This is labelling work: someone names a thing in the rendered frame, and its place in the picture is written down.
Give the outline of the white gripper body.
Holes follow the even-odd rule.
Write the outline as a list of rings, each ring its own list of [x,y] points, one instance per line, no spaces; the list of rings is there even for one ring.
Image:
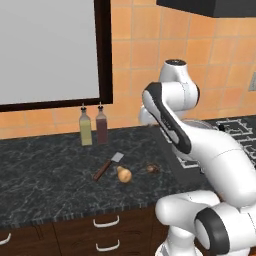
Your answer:
[[[148,112],[144,105],[140,107],[138,120],[141,125],[156,125],[157,121],[155,118]]]

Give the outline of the brown mushroom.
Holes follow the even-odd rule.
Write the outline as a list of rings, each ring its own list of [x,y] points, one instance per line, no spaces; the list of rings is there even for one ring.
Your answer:
[[[159,173],[160,167],[157,164],[149,163],[146,165],[146,171],[148,173]]]

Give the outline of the grey pot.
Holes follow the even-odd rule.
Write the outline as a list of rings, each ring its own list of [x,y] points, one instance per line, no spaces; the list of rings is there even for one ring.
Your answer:
[[[198,120],[198,119],[183,119],[182,120],[183,123],[185,123],[186,125],[195,127],[195,128],[200,128],[200,129],[211,129],[213,130],[213,126],[205,121],[202,120]]]

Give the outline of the dark red vinegar bottle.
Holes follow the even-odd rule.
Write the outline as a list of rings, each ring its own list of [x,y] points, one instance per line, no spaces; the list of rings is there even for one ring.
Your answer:
[[[98,115],[96,116],[97,142],[106,144],[108,141],[107,117],[103,112],[103,106],[98,106]]]

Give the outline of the yellow oil bottle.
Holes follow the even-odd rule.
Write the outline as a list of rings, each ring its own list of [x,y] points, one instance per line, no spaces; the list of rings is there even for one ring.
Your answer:
[[[87,115],[86,107],[81,107],[81,116],[79,119],[81,143],[83,146],[92,144],[91,119]]]

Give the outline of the black hob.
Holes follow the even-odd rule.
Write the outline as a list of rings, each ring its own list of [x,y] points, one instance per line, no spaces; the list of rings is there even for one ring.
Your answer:
[[[232,136],[243,148],[256,168],[256,115],[205,120],[215,130],[223,130]],[[158,126],[151,126],[150,132],[160,147],[170,170],[181,186],[199,185],[207,182],[203,171],[195,161],[186,161],[172,151],[172,144],[167,141]]]

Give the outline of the dark wood drawer front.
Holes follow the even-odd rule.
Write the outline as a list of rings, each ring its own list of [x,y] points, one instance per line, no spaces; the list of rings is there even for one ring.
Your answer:
[[[0,241],[9,233],[11,239],[0,246],[0,256],[61,256],[51,223],[0,230]]]
[[[109,252],[98,252],[95,244],[109,247],[120,240],[118,249]],[[138,230],[121,232],[98,232],[97,235],[86,238],[59,238],[62,256],[148,256],[150,238]]]
[[[116,220],[119,215],[120,222],[116,226],[108,228],[96,228],[93,219],[97,223],[106,223]],[[150,226],[153,216],[153,207],[137,208],[132,210],[119,211],[114,213],[101,214],[96,216],[86,216],[53,224],[58,238],[86,238],[89,239],[97,235],[98,232],[107,233],[108,231],[120,230],[139,230],[144,226]]]

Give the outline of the dark framed window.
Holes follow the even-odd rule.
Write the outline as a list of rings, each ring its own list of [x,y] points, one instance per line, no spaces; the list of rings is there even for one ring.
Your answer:
[[[112,102],[110,0],[0,0],[0,112]]]

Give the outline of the black range hood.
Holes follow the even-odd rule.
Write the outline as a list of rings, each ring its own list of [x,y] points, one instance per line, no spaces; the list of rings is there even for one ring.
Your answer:
[[[156,4],[212,18],[256,17],[256,0],[156,0]]]

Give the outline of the grey wall outlet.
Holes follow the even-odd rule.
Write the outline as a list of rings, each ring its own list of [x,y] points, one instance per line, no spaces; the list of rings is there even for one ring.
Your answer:
[[[256,91],[256,71],[252,75],[248,90],[249,91]]]

